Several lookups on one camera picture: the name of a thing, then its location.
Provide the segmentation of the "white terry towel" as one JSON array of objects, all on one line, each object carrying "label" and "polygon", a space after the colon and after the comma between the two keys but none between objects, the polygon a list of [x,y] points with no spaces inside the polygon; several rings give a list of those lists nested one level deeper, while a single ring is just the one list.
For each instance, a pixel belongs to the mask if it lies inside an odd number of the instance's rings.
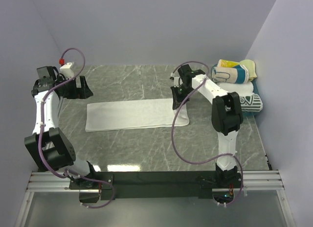
[{"label": "white terry towel", "polygon": [[177,112],[172,103],[167,98],[88,104],[85,131],[171,127]]}]

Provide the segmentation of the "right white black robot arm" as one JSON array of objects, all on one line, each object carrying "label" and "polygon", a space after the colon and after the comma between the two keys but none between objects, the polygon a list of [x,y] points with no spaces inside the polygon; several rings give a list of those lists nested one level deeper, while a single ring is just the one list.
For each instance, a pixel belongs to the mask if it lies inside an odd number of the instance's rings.
[{"label": "right white black robot arm", "polygon": [[212,105],[211,122],[218,134],[219,152],[213,158],[216,160],[216,168],[211,183],[227,187],[242,181],[242,175],[238,173],[242,167],[236,157],[237,135],[243,122],[239,95],[223,90],[201,69],[191,69],[189,63],[178,66],[174,72],[179,74],[175,77],[175,74],[171,73],[170,77],[174,81],[171,87],[173,110],[176,112],[174,120],[195,92],[199,92]]}]

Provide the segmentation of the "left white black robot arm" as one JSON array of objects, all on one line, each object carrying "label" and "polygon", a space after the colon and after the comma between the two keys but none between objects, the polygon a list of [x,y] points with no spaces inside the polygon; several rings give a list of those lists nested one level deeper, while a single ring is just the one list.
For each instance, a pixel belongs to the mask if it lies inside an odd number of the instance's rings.
[{"label": "left white black robot arm", "polygon": [[96,187],[98,176],[92,164],[76,156],[74,147],[59,127],[64,99],[87,99],[93,92],[84,76],[78,87],[74,78],[75,63],[60,68],[45,66],[37,69],[31,95],[36,103],[36,122],[32,135],[25,137],[24,144],[40,172],[62,171],[64,177],[81,180],[88,189]]}]

